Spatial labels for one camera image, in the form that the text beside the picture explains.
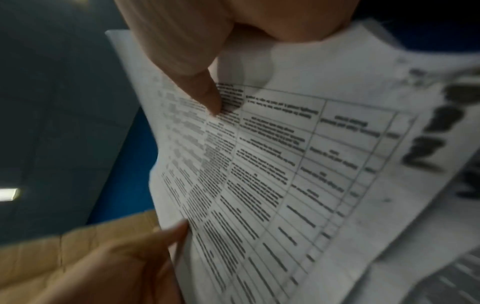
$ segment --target brown cardboard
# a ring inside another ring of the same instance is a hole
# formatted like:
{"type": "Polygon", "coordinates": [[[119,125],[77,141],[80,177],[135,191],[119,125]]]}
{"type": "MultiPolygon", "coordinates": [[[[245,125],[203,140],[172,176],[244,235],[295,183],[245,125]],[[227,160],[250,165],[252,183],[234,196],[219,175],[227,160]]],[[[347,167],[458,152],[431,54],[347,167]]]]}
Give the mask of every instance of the brown cardboard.
{"type": "Polygon", "coordinates": [[[147,233],[156,226],[157,215],[152,210],[0,248],[0,303],[28,303],[99,245],[147,233]]]}

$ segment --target person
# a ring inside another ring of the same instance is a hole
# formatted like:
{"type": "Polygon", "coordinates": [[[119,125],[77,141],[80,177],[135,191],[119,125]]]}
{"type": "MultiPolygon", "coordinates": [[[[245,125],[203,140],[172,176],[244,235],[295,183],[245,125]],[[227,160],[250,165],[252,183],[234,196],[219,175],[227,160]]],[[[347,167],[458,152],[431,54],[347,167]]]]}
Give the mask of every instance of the person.
{"type": "Polygon", "coordinates": [[[169,246],[181,247],[189,231],[182,220],[100,247],[77,262],[31,304],[180,304],[169,246]]]}
{"type": "Polygon", "coordinates": [[[212,115],[220,94],[207,68],[235,25],[286,42],[321,40],[350,22],[360,0],[115,0],[150,60],[212,115]]]}
{"type": "MultiPolygon", "coordinates": [[[[207,68],[234,26],[287,42],[321,40],[350,22],[359,0],[115,0],[150,60],[213,114],[220,94],[207,68]]],[[[168,247],[188,222],[99,248],[32,304],[182,302],[168,247]]]]}

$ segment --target fluorescent light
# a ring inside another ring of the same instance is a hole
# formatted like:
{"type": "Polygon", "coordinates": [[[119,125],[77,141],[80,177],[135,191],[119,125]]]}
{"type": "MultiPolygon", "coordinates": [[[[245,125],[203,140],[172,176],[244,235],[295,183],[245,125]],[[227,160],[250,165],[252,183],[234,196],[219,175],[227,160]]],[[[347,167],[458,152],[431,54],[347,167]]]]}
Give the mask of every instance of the fluorescent light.
{"type": "Polygon", "coordinates": [[[17,198],[19,195],[18,188],[6,188],[0,189],[0,202],[10,202],[17,198]]]}

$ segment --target blue surface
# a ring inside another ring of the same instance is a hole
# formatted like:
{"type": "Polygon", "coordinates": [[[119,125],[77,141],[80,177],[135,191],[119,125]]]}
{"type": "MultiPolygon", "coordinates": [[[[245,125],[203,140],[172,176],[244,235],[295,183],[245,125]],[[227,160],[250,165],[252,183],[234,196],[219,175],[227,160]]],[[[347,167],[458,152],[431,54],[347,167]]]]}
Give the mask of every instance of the blue surface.
{"type": "Polygon", "coordinates": [[[157,144],[140,109],[87,224],[153,209],[149,173],[157,154],[157,144]]]}
{"type": "MultiPolygon", "coordinates": [[[[394,19],[382,24],[410,50],[480,51],[478,23],[406,22],[394,19]]],[[[153,208],[148,180],[156,157],[157,147],[152,132],[140,110],[88,222],[98,223],[153,208]]]]}

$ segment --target document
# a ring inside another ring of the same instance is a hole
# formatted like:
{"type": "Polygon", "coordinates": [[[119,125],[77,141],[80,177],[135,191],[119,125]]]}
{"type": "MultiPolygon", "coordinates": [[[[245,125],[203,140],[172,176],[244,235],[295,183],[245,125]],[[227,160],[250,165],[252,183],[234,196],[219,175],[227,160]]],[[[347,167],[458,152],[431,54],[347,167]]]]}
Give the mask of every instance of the document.
{"type": "Polygon", "coordinates": [[[187,303],[340,303],[480,146],[480,54],[418,54],[362,24],[322,42],[236,33],[212,117],[108,36],[158,144],[161,226],[188,218],[187,303]]]}

